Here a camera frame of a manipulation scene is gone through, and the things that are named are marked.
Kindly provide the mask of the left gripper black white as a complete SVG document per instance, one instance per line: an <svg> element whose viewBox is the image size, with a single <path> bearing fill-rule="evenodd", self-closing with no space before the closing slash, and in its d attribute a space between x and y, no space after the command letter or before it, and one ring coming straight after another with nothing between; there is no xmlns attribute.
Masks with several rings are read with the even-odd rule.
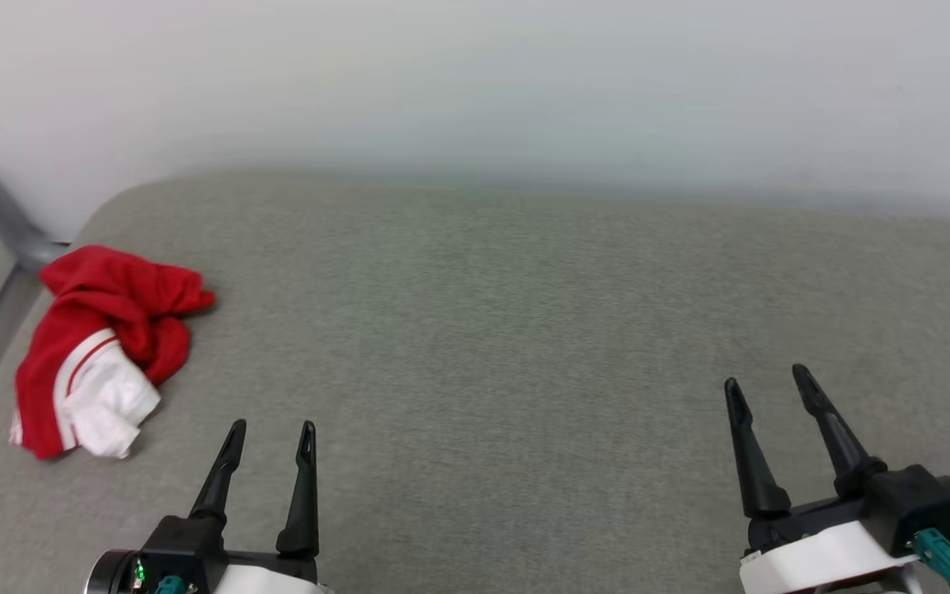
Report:
<svg viewBox="0 0 950 594"><path fill-rule="evenodd" d="M230 426L190 518L165 516L142 549L106 550L91 568L87 593L329 593L317 582L319 555L316 427L304 421L295 454L297 474L285 527L271 554L229 552L223 524L247 421Z"/></svg>

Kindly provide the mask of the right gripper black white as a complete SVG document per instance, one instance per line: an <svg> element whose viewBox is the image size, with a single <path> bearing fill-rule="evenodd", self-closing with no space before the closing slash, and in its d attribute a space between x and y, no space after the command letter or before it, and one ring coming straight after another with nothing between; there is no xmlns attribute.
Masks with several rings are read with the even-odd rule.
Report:
<svg viewBox="0 0 950 594"><path fill-rule="evenodd" d="M744 515L751 519L750 546L739 568L743 590L835 593L879 586L884 592L919 592L914 575L919 534L934 530L950 544L950 476L934 476L919 464L886 471L887 464L867 452L811 370L794 364L792 376L828 449L835 493L858 497L791 510L787 490L775 482L755 439L741 387L728 377L724 396L736 476Z"/></svg>

